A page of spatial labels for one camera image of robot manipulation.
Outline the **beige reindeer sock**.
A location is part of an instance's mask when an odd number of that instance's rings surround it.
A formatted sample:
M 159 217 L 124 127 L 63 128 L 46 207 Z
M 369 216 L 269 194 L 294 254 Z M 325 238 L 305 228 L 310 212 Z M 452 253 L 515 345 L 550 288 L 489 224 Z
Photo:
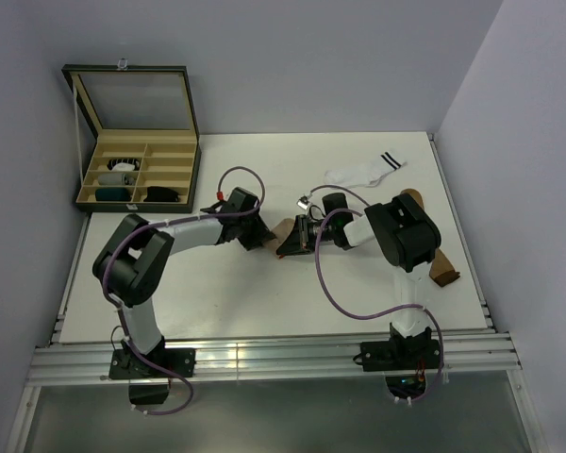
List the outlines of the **beige reindeer sock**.
M 264 242 L 263 246 L 273 254 L 276 254 L 278 247 L 283 244 L 290 236 L 294 223 L 295 221 L 292 218 L 285 218 L 281 220 L 276 226 L 271 229 L 274 237 L 271 240 Z

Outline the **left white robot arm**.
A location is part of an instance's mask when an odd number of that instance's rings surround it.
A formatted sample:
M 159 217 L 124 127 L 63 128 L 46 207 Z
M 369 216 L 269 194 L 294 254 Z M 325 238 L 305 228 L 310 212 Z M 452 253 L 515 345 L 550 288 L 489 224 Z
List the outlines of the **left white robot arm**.
M 127 215 L 95 259 L 92 273 L 116 308 L 125 342 L 134 350 L 131 366 L 144 377 L 164 367 L 164 337 L 152 296 L 172 255 L 232 241 L 253 250 L 274 238 L 259 215 L 258 197 L 242 188 L 195 217 L 151 224 L 137 214 Z

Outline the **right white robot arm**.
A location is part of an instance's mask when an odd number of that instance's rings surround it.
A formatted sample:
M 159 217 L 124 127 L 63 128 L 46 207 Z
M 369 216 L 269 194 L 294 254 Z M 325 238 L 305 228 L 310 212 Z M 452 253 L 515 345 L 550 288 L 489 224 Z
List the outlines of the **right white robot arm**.
M 348 208 L 344 193 L 323 197 L 325 215 L 315 219 L 309 213 L 295 217 L 291 232 L 275 253 L 279 257 L 312 254 L 317 278 L 331 305 L 344 316 L 355 320 L 391 318 L 391 361 L 408 368 L 423 353 L 418 340 L 429 340 L 440 328 L 425 305 L 424 280 L 441 245 L 438 227 L 424 209 L 407 193 L 395 196 L 386 204 L 368 205 L 363 213 Z M 393 271 L 397 305 L 378 313 L 359 315 L 345 310 L 326 287 L 320 263 L 320 247 L 332 242 L 343 250 L 377 242 Z

